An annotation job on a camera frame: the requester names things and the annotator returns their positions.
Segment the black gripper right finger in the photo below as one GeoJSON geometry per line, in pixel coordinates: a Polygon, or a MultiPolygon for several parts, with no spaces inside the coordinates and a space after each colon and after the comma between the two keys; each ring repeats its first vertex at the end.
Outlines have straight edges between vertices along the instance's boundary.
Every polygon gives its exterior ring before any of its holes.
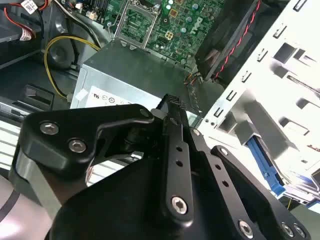
{"type": "Polygon", "coordinates": [[[195,178],[196,216],[215,240],[309,240],[302,223],[226,148],[209,148],[180,114],[195,178]]]}

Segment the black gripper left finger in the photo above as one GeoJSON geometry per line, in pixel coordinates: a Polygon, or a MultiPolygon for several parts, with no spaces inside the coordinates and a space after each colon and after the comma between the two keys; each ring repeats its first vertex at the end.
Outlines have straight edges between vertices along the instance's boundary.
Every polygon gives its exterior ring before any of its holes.
{"type": "Polygon", "coordinates": [[[74,195],[137,162],[156,160],[165,200],[184,215],[192,191],[190,148],[178,99],[166,95],[152,111],[139,104],[37,112],[19,134],[13,172],[53,218],[74,195]]]}

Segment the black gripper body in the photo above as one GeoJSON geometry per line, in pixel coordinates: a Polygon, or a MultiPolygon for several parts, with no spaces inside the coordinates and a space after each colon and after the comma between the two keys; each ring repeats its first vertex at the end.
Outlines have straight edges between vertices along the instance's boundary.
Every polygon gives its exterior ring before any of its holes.
{"type": "Polygon", "coordinates": [[[215,240],[206,229],[195,199],[197,172],[191,183],[161,176],[160,162],[131,164],[70,198],[59,210],[50,231],[52,240],[215,240]],[[192,191],[185,214],[179,214],[165,187],[192,191]]]}

